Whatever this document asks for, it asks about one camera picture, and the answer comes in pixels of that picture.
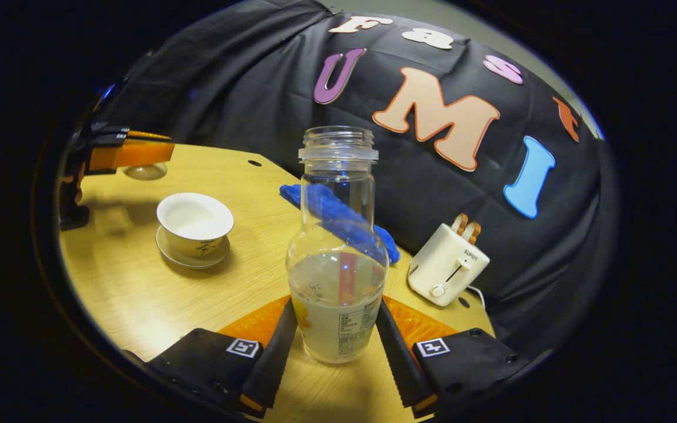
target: letter m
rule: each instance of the letter m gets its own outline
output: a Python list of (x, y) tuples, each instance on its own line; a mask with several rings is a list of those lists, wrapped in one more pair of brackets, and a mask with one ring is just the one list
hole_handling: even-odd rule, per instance
[(414, 108), (417, 141), (425, 142), (451, 126), (448, 136), (435, 142), (435, 151), (465, 171), (477, 169), (475, 156), (484, 132), (500, 118), (497, 108), (477, 96), (465, 96), (445, 105), (435, 75), (414, 68), (402, 68), (401, 73), (401, 88), (385, 110), (373, 113), (373, 120), (393, 132), (406, 132), (406, 116)]

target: milky liquid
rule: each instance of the milky liquid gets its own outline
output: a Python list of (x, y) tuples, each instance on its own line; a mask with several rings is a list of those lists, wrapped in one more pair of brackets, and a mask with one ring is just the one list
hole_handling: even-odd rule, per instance
[(294, 311), (312, 358), (343, 363), (367, 346), (384, 281), (384, 268), (362, 254), (316, 254), (291, 268)]
[(216, 215), (201, 204), (189, 203), (166, 215), (166, 225), (178, 236), (189, 239), (214, 238), (220, 222)]

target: clear plastic bottle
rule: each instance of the clear plastic bottle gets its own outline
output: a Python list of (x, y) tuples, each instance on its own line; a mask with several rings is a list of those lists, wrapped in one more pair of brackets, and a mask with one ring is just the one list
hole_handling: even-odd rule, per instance
[(344, 363), (366, 348), (388, 254), (374, 232), (373, 133), (321, 126), (299, 150), (303, 227), (287, 252), (289, 289), (309, 356)]

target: bottle neck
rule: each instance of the bottle neck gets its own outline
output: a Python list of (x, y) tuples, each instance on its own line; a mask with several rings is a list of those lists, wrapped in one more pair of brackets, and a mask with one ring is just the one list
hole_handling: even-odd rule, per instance
[(301, 180), (303, 225), (374, 225), (374, 182), (369, 160), (306, 160)]

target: wooden table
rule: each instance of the wooden table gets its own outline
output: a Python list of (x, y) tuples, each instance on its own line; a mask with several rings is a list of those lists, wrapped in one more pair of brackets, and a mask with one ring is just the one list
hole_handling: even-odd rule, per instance
[[(196, 327), (216, 331), (288, 295), (284, 258), (301, 225), (299, 209), (279, 195), (281, 185), (299, 180), (261, 155), (177, 145), (167, 168), (158, 180), (130, 179), (121, 171), (86, 177), (81, 204), (91, 209), (91, 220), (60, 235), (85, 310), (116, 347), (144, 361)], [(231, 249), (215, 267), (180, 267), (156, 247), (156, 206), (185, 191), (213, 196), (234, 214)], [(494, 333), (478, 297), (469, 292), (462, 296), (470, 308), (458, 302), (441, 308), (411, 291), (406, 282), (411, 256), (401, 253), (384, 294), (454, 329)], [(302, 342), (298, 330), (275, 406), (264, 421), (414, 421), (401, 404), (377, 329), (357, 361), (338, 367), (309, 359)]]

